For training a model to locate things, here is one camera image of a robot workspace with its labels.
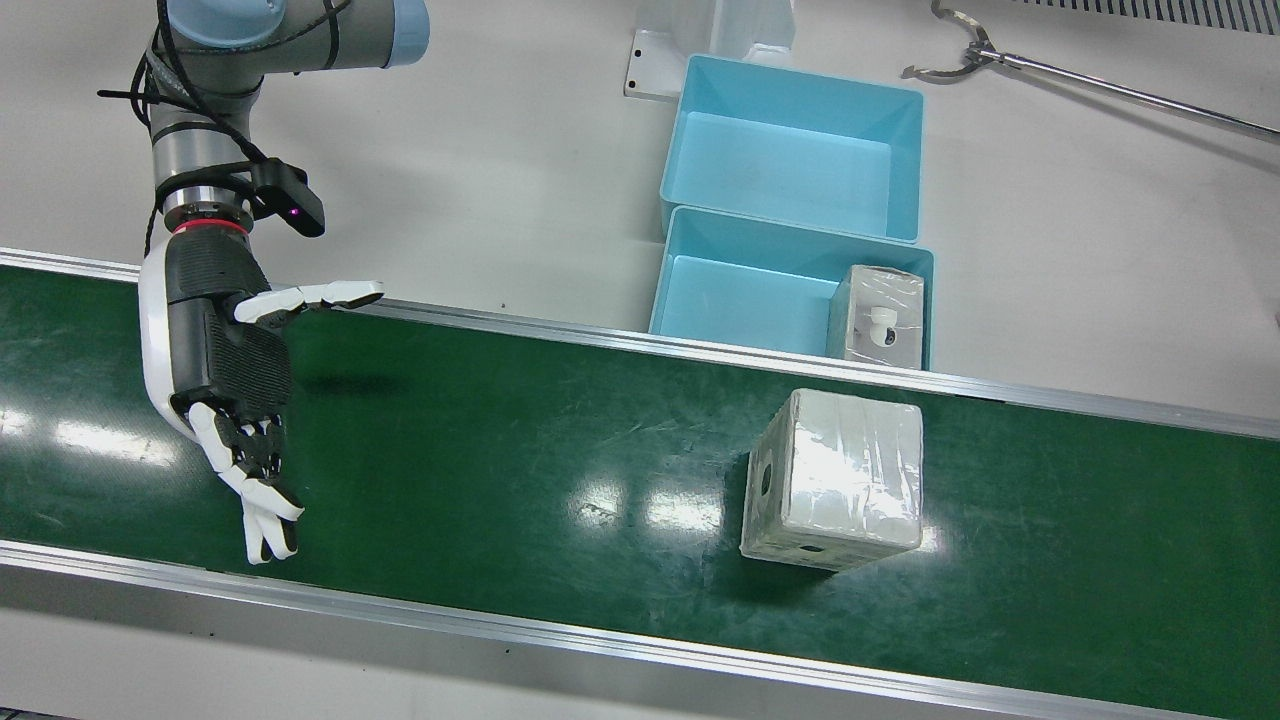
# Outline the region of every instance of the small white box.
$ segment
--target small white box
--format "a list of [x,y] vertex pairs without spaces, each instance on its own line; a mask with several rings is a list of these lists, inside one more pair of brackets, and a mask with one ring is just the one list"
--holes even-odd
[[831,299],[827,356],[919,370],[924,278],[893,268],[850,268]]
[[914,405],[797,389],[748,464],[746,557],[845,570],[920,546]]

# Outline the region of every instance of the blue joint cap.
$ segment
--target blue joint cap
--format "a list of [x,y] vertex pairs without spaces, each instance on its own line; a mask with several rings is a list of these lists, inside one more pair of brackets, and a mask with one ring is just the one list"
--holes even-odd
[[169,22],[210,47],[244,47],[268,38],[284,20],[285,0],[169,0]]
[[431,40],[431,18],[426,14],[426,0],[393,0],[396,33],[392,36],[392,54],[384,68],[411,65],[426,53]]

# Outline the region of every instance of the vent grille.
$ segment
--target vent grille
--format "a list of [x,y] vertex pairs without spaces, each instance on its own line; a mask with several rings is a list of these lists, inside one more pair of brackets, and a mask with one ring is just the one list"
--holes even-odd
[[1239,29],[1261,35],[1280,31],[1280,0],[1021,0],[1107,15]]

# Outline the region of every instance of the blue bin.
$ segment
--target blue bin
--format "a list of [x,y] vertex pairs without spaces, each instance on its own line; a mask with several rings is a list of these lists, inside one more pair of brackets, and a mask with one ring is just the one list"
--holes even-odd
[[932,252],[698,208],[671,214],[649,332],[824,355],[831,297],[850,265],[884,265],[924,278],[928,369]]
[[915,242],[924,96],[709,55],[689,59],[662,178],[678,205]]

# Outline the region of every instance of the green conveyor belt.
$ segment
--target green conveyor belt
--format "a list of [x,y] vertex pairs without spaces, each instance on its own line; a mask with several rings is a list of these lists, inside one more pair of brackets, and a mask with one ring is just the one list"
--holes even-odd
[[[289,329],[301,553],[151,410],[134,288],[0,268],[0,537],[922,675],[1280,717],[1280,443],[355,314]],[[919,405],[928,547],[739,556],[796,387]]]

